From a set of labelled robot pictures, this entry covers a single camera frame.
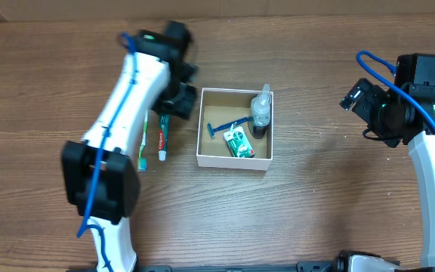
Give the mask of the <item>Colgate toothpaste tube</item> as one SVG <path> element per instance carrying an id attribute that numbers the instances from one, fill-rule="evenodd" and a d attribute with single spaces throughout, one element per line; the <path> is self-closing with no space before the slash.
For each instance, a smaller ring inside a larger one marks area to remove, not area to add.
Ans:
<path id="1" fill-rule="evenodd" d="M 167 157 L 168 149 L 168 129 L 169 129 L 170 116 L 160 115 L 159 116 L 159 160 L 164 162 Z"/>

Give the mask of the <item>blue disposable razor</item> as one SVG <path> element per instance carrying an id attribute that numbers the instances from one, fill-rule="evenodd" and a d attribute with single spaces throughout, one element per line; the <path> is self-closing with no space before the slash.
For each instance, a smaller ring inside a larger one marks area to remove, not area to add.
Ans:
<path id="1" fill-rule="evenodd" d="M 228 123 L 223 124 L 223 125 L 219 125 L 218 127 L 215 127 L 215 128 L 213 128 L 212 125 L 211 125 L 211 123 L 209 122 L 209 123 L 207 124 L 207 129 L 208 129 L 208 132 L 209 132 L 209 134 L 210 134 L 210 137 L 211 137 L 211 138 L 215 138 L 215 134 L 216 134 L 218 131 L 223 131 L 223 130 L 229 129 L 229 128 L 231 128 L 233 125 L 234 125 L 234 126 L 241 125 L 242 123 L 245 123 L 245 122 L 247 122 L 248 120 L 250 120 L 249 117 L 243 117 L 243 118 L 241 118 L 241 119 L 237 119 L 237 120 L 235 120 L 235 121 L 228 122 Z"/>

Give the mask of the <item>green white soap packet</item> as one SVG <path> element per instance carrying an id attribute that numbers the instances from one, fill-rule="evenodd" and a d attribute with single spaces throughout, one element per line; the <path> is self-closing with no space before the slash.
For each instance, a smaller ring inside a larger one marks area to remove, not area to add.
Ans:
<path id="1" fill-rule="evenodd" d="M 247 135 L 241 125 L 233 123 L 230 129 L 224 132 L 224 141 L 232 157 L 253 158 L 255 150 L 250 144 Z"/>

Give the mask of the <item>green white toothbrush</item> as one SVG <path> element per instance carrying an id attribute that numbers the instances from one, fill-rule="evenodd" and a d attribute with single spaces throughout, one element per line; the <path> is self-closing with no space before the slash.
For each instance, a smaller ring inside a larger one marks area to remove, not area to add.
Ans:
<path id="1" fill-rule="evenodd" d="M 145 117 L 143 121 L 143 134 L 141 139 L 141 144 L 139 148 L 137 167 L 139 172 L 144 172 L 147 169 L 147 159 L 143 157 L 143 151 L 147 145 L 147 127 L 148 127 L 149 111 L 145 112 Z"/>

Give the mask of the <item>clear bottle dark liquid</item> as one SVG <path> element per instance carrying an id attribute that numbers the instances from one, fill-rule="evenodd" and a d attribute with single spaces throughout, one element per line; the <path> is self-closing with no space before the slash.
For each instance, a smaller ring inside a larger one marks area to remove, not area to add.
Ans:
<path id="1" fill-rule="evenodd" d="M 265 136 L 270 124 L 270 117 L 270 86 L 265 84 L 261 92 L 251 100 L 248 128 L 254 138 L 261 139 Z"/>

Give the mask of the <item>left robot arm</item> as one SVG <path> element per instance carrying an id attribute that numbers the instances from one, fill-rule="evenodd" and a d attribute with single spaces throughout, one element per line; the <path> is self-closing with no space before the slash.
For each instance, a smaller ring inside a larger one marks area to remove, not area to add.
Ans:
<path id="1" fill-rule="evenodd" d="M 149 110 L 188 119 L 196 102 L 190 85 L 197 67 L 184 60 L 193 38 L 186 29 L 163 34 L 121 34 L 127 54 L 109 100 L 79 142 L 61 153 L 68 202 L 82 216 L 76 234 L 91 231 L 96 271 L 136 271 L 129 218 L 140 192 L 132 162 L 134 144 Z"/>

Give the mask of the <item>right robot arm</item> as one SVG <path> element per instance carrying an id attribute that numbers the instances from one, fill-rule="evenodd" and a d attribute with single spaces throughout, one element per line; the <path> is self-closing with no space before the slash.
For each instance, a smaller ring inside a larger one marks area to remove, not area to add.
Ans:
<path id="1" fill-rule="evenodd" d="M 435 85 L 403 82 L 400 86 L 432 113 L 435 121 Z M 392 91 L 384 91 L 367 79 L 360 79 L 340 102 L 341 107 L 366 121 L 367 129 L 389 147 L 400 141 L 409 148 L 415 167 L 421 205 L 423 246 L 420 268 L 407 269 L 385 261 L 379 255 L 341 251 L 334 260 L 334 271 L 435 271 L 435 133 L 422 121 L 413 106 Z"/>

